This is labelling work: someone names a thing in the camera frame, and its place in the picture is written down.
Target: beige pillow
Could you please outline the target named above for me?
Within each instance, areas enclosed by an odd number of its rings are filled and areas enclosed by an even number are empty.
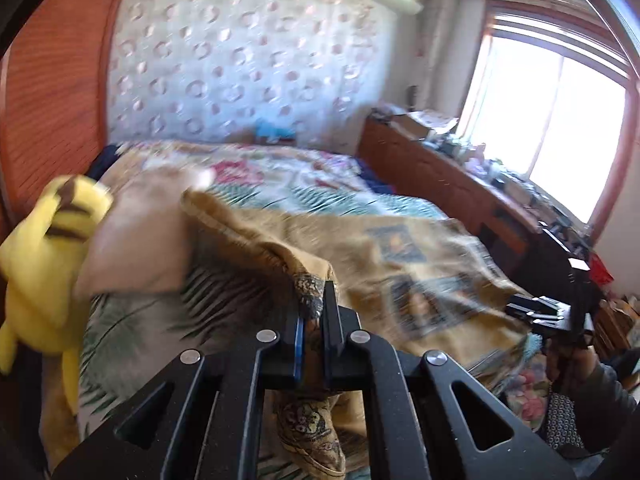
[[[206,189],[212,181],[211,170],[171,166],[144,170],[129,180],[89,241],[76,298],[180,290],[191,260],[180,197],[190,187]]]

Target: window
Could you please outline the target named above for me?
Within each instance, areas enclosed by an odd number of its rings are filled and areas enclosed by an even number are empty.
[[[460,129],[587,224],[616,155],[628,63],[544,16],[492,18]]]

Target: wooden dresser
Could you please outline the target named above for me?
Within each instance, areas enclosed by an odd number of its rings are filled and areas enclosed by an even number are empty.
[[[401,126],[367,119],[357,155],[396,193],[425,198],[460,220],[511,276],[540,234],[536,218],[417,139]]]

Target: sleeve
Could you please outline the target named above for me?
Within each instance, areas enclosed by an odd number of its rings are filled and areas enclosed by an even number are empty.
[[[613,444],[636,408],[636,400],[618,382],[613,368],[603,364],[574,388],[570,397],[578,434],[590,452]]]

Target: yellow plush toy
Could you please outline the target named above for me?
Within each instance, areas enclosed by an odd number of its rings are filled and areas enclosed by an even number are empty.
[[[0,372],[11,371],[19,340],[43,354],[62,354],[65,395],[74,414],[89,305],[75,301],[72,292],[86,241],[111,202],[107,188],[87,177],[57,177],[0,246],[7,282]]]

